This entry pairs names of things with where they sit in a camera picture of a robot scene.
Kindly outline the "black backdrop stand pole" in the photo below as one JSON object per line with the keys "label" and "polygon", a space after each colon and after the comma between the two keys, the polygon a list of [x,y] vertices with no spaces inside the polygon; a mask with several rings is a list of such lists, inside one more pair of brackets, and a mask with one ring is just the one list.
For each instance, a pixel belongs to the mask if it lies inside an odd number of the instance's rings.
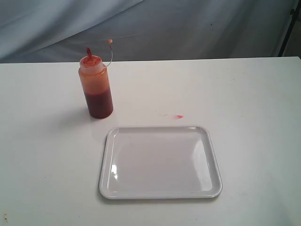
{"label": "black backdrop stand pole", "polygon": [[279,49],[279,52],[278,52],[278,55],[277,55],[278,57],[283,56],[283,54],[285,52],[285,49],[286,49],[286,46],[289,42],[291,33],[293,31],[294,25],[295,25],[296,21],[298,20],[300,13],[301,13],[301,1],[298,0],[297,5],[294,8],[292,8],[291,11],[290,11],[291,20],[290,20],[289,26],[287,28],[287,31],[285,33],[285,36],[283,38],[283,42],[281,44],[281,47]]}

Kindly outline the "white backdrop cloth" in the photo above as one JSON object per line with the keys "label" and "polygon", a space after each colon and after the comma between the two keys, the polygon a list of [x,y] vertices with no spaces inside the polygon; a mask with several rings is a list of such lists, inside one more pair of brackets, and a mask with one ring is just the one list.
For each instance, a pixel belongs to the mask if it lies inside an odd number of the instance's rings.
{"label": "white backdrop cloth", "polygon": [[294,0],[3,0],[3,63],[276,56]]}

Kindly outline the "red sauce squeeze bottle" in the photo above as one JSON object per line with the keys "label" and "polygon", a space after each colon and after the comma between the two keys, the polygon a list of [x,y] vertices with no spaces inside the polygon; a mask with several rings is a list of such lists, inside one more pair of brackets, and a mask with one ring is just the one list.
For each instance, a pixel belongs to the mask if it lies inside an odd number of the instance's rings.
{"label": "red sauce squeeze bottle", "polygon": [[90,116],[104,119],[113,112],[113,101],[108,76],[110,62],[93,55],[86,47],[86,56],[79,61],[79,78]]}

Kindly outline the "white rectangular tray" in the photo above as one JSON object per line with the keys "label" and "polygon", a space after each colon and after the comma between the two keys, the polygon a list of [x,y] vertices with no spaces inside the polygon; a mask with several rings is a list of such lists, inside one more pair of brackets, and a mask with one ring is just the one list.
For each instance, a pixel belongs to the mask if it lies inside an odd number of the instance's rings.
{"label": "white rectangular tray", "polygon": [[99,191],[110,200],[219,196],[222,179],[208,131],[200,126],[112,129]]}

